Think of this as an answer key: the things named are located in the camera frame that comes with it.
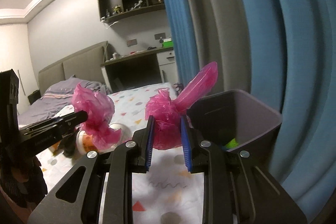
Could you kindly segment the orange apple paper cup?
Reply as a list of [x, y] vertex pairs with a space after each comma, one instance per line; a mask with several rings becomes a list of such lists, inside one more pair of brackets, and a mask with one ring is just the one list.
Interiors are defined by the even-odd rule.
[[99, 153], [112, 152], [118, 145], [132, 139], [133, 133], [126, 125], [121, 123], [111, 123], [110, 128], [114, 130], [121, 130], [121, 137], [118, 143], [111, 145], [108, 149], [105, 150], [97, 149], [96, 146], [92, 143], [92, 137], [87, 135], [83, 130], [79, 131], [76, 136], [76, 147], [79, 153], [85, 155], [89, 151], [97, 151]]

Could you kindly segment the green foam net sleeve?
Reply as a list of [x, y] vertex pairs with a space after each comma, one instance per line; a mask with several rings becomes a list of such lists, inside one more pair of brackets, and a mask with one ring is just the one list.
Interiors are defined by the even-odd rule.
[[232, 140], [230, 140], [227, 144], [223, 146], [223, 149], [225, 151], [228, 151], [229, 149], [233, 149], [237, 147], [238, 145], [239, 145], [239, 142], [235, 138], [233, 138]]

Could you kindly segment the pink plastic bag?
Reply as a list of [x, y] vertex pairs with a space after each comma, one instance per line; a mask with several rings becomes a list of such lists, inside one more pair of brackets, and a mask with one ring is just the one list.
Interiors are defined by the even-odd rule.
[[77, 84], [71, 103], [75, 112], [85, 111], [88, 114], [81, 128], [92, 137], [92, 143], [98, 150], [106, 150], [120, 141], [121, 130], [109, 126], [115, 113], [110, 97]]
[[167, 88], [158, 89], [145, 107], [145, 119], [155, 119], [153, 148], [167, 150], [182, 145], [181, 116], [195, 102], [208, 94], [218, 79], [218, 64], [213, 61], [204, 66], [187, 84], [176, 99], [171, 99]]

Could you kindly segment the black plastic bag front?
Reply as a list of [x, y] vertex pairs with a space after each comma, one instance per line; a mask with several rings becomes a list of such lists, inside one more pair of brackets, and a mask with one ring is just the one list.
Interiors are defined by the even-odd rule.
[[72, 157], [76, 150], [76, 137], [77, 132], [71, 133], [65, 136], [58, 146], [58, 149], [63, 150], [63, 155], [65, 157]]

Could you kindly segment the purple plastic trash bin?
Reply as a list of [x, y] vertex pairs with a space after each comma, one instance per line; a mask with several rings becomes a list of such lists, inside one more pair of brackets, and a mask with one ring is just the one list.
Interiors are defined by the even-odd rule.
[[187, 110], [194, 129], [224, 147], [231, 140], [238, 146], [228, 149], [248, 151], [267, 165], [282, 124], [281, 114], [243, 90], [229, 90], [206, 96]]

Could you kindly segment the bed with grey bedding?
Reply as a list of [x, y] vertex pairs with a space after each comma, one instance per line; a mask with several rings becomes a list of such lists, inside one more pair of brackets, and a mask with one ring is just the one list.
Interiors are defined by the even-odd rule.
[[108, 95], [112, 91], [105, 85], [96, 81], [88, 81], [71, 76], [69, 79], [51, 85], [41, 98], [36, 100], [28, 110], [18, 115], [19, 128], [45, 119], [53, 118], [62, 108], [71, 104], [77, 84]]

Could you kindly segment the patterned white tablecloth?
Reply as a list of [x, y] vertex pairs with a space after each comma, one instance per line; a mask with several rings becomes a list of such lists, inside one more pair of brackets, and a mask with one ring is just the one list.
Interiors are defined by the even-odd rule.
[[154, 123], [148, 100], [171, 84], [112, 94], [112, 125], [123, 126], [121, 144], [88, 152], [57, 182], [29, 223], [201, 223], [203, 176], [190, 174], [181, 148], [152, 149]]

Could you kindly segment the grey upholstered headboard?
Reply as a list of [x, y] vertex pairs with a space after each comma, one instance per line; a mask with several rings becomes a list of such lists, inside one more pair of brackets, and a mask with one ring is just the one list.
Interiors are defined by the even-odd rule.
[[38, 73], [39, 90], [42, 94], [60, 81], [76, 76], [82, 80], [104, 83], [101, 65], [112, 58], [113, 46], [100, 42], [50, 64]]

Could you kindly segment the dark desk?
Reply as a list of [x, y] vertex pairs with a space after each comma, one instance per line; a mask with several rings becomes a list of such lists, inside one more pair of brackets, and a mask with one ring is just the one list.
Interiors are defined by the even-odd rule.
[[113, 92], [163, 83], [157, 61], [157, 53], [171, 51], [155, 48], [118, 57], [104, 62], [101, 70], [106, 85]]

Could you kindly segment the white drawer cabinet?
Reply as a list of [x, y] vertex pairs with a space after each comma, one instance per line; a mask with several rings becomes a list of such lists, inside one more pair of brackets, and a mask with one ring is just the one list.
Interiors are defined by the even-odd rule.
[[175, 52], [171, 50], [157, 53], [157, 61], [162, 82], [171, 84], [179, 83]]

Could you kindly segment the green box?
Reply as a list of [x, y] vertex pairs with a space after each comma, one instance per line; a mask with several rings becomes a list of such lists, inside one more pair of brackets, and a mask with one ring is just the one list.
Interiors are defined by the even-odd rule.
[[173, 47], [173, 41], [172, 41], [172, 39], [171, 38], [169, 38], [169, 39], [163, 39], [162, 47], [163, 48]]

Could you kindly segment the blue grey curtain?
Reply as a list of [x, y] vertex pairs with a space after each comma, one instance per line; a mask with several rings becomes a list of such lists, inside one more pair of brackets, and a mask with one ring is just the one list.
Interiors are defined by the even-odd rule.
[[270, 172], [309, 223], [335, 223], [335, 0], [165, 0], [186, 84], [219, 65], [282, 114]]

